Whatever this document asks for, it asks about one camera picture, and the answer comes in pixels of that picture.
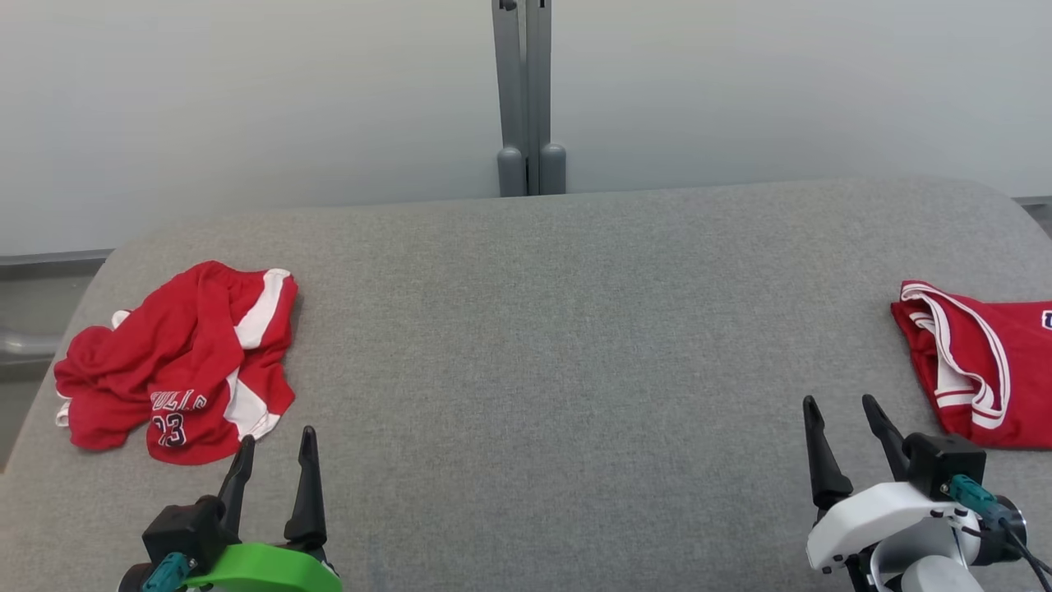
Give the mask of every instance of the red jersey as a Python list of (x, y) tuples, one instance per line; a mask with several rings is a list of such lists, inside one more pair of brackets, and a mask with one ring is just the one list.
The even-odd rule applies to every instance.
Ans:
[(56, 423), (81, 448), (122, 446), (144, 423), (149, 454), (202, 465), (274, 429), (295, 394), (281, 360), (291, 343), (297, 285), (285, 269), (239, 271), (217, 261), (190, 267), (89, 327), (55, 365), (67, 401)]
[(909, 280), (891, 314), (947, 432), (1052, 448), (1052, 302), (986, 304)]

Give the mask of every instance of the gray cushion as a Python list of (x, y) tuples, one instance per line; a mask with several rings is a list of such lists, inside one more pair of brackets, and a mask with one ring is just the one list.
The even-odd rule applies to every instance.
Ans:
[[(301, 286), (298, 400), (257, 448), (242, 535), (277, 542), (318, 429), (347, 590), (837, 590), (814, 519), (801, 400), (856, 489), (889, 481), (859, 399), (937, 430), (888, 312), (923, 278), (1052, 299), (1052, 242), (985, 186), (821, 181), (291, 209), (187, 222), (118, 249), (68, 340), (208, 258)], [(75, 449), (41, 389), (2, 476), (0, 573), (112, 590), (167, 504), (226, 463), (175, 467), (143, 433)], [(992, 452), (987, 485), (1052, 558), (1052, 455)], [(1033, 588), (1024, 564), (985, 568)]]

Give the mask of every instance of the black cable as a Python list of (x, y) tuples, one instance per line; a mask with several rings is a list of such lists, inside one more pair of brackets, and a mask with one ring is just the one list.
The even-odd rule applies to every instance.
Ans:
[(1027, 559), (1028, 564), (1030, 564), (1030, 569), (1034, 570), (1034, 574), (1037, 575), (1037, 581), (1041, 583), (1041, 588), (1045, 589), (1045, 592), (1052, 592), (1052, 586), (1049, 585), (1048, 578), (1045, 577), (1045, 570), (1043, 570), (1041, 567), (1044, 562), (1034, 557), (1034, 554), (1030, 552), (1030, 549), (1027, 549), (1026, 544), (1019, 540), (1019, 537), (1012, 532), (1007, 518), (997, 520), (997, 524), (1000, 525), (1000, 528), (1005, 529), (1005, 532), (1008, 533), (1008, 539), (1012, 542), (1012, 545), (1019, 551), (1019, 553), (1023, 553), (1023, 557)]
[(1045, 573), (1047, 573), (1049, 575), (1052, 575), (1052, 567), (1049, 567), (1048, 564), (1046, 564), (1045, 562), (1038, 559), (1036, 556), (1034, 556), (1033, 553), (1030, 553), (1030, 549), (1026, 548), (1026, 545), (1023, 545), (1023, 542), (1019, 540), (1018, 537), (1015, 536), (1015, 533), (1012, 532), (1009, 529), (1006, 529), (1006, 532), (1011, 533), (1012, 536), (1013, 536), (1013, 538), (1015, 538), (1015, 540), (996, 540), (996, 539), (994, 539), (993, 537), (990, 536), (989, 532), (977, 531), (975, 529), (971, 529), (971, 528), (968, 528), (968, 527), (960, 527), (960, 531), (964, 532), (965, 534), (970, 534), (972, 536), (976, 536), (978, 538), (982, 538), (984, 540), (988, 540), (990, 543), (994, 543), (994, 544), (997, 544), (997, 545), (1000, 545), (1000, 546), (1011, 547), (1012, 549), (1015, 549), (1016, 551), (1018, 551), (1019, 554), (1023, 555), (1024, 557), (1026, 557), (1027, 554), (1029, 553), (1030, 556), (1034, 559), (1034, 562), (1037, 563), (1037, 566), (1040, 567), (1043, 571), (1045, 571)]

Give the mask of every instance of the teal connector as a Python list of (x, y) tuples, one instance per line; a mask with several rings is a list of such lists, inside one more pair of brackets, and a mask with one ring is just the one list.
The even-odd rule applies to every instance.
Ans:
[(157, 566), (142, 592), (177, 592), (183, 587), (183, 581), (190, 575), (190, 563), (182, 553), (168, 553), (168, 556)]
[(996, 528), (1002, 518), (1012, 517), (1012, 512), (1000, 505), (992, 493), (983, 489), (971, 477), (954, 475), (948, 485), (947, 495), (965, 508), (983, 517), (989, 528)]

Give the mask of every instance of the white trim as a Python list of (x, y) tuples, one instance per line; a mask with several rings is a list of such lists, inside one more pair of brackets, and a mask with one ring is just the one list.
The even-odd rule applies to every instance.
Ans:
[[(916, 324), (920, 329), (926, 330), (928, 333), (935, 335), (937, 329), (935, 327), (934, 319), (930, 314), (926, 313), (912, 313), (910, 319)], [(936, 369), (936, 380), (935, 380), (935, 396), (948, 395), (948, 394), (960, 394), (963, 392), (971, 393), (975, 395), (975, 387), (972, 382), (960, 374), (953, 367), (947, 363), (944, 356), (936, 356), (938, 360), (938, 367)]]
[[(931, 299), (928, 293), (935, 293), (939, 295), (939, 298), (946, 299), (954, 307), (975, 320), (975, 323), (986, 335), (987, 344), (990, 346), (990, 352), (993, 354), (994, 362), (997, 365), (997, 379), (1000, 387), (999, 391), (995, 393), (982, 376), (971, 372), (966, 372), (959, 365), (957, 365), (956, 361), (953, 360), (953, 355), (950, 353), (950, 323), (946, 317), (946, 311), (944, 311), (943, 306)], [(1004, 424), (1005, 416), (1008, 413), (1008, 405), (1011, 400), (1011, 376), (1009, 375), (1008, 358), (1005, 354), (1005, 348), (1002, 346), (997, 334), (994, 333), (993, 328), (991, 328), (990, 325), (987, 324), (986, 320), (979, 317), (978, 313), (966, 307), (963, 303), (954, 299), (953, 295), (927, 283), (909, 283), (903, 285), (901, 300), (923, 301), (928, 305), (932, 312), (932, 323), (934, 327), (926, 327), (926, 329), (929, 329), (929, 331), (932, 332), (932, 335), (935, 336), (935, 347), (938, 351), (939, 359), (945, 361), (946, 364), (957, 373), (971, 377), (979, 384), (978, 392), (971, 400), (971, 405), (974, 410), (972, 413), (972, 424), (988, 430), (993, 430)], [(993, 409), (994, 397), (998, 397), (1000, 400), (1000, 410)]]
[(972, 399), (974, 393), (965, 393), (962, 395), (944, 395), (935, 400), (935, 404), (939, 409), (944, 407), (957, 407), (960, 405), (972, 405)]
[(226, 377), (230, 400), (223, 411), (223, 420), (238, 429), (239, 441), (249, 434), (259, 440), (274, 430), (281, 416), (269, 413), (263, 399), (238, 379), (238, 372), (235, 370)]
[(117, 311), (114, 313), (114, 317), (109, 319), (109, 325), (113, 325), (114, 329), (117, 329), (122, 323), (124, 323), (124, 320), (128, 319), (128, 315), (130, 314), (132, 311)]
[(241, 323), (234, 328), (241, 349), (254, 350), (260, 347), (260, 343), (263, 342), (263, 333), (270, 326), (274, 313), (278, 309), (285, 278), (289, 274), (291, 273), (285, 269), (267, 269), (263, 273), (263, 291), (260, 292), (260, 298), (245, 313), (245, 317), (241, 318)]
[(55, 414), (55, 425), (59, 428), (69, 427), (69, 402), (73, 401), (72, 397), (67, 397), (60, 393), (58, 389), (55, 390), (55, 394), (62, 400), (62, 407), (59, 408), (59, 412)]
[(942, 389), (942, 390), (936, 390), (935, 391), (935, 396), (936, 397), (945, 397), (945, 396), (948, 396), (948, 395), (964, 395), (964, 394), (968, 394), (968, 395), (971, 395), (971, 396), (974, 397), (975, 396), (975, 390), (972, 389), (971, 387), (969, 387), (968, 389), (956, 389), (956, 390), (954, 390), (954, 389)]

